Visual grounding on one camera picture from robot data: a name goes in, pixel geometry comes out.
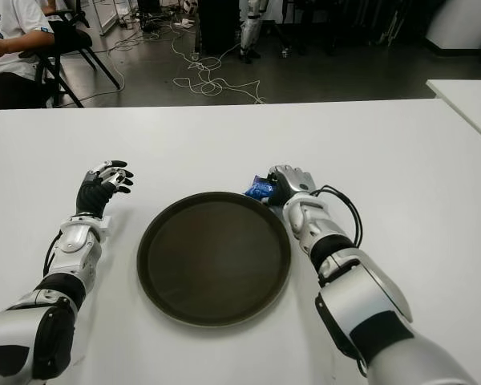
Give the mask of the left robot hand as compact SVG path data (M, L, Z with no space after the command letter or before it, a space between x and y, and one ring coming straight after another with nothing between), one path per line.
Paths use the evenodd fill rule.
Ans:
M122 160L106 160L89 169L77 193L75 214L102 218L115 194L131 192L133 176L127 170L127 162Z

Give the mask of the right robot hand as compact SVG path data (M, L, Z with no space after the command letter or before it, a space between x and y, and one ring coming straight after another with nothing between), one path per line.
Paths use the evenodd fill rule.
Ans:
M273 192L265 199L269 206L283 206L298 193L311 193L316 189L309 172L287 164L272 166L268 173Z

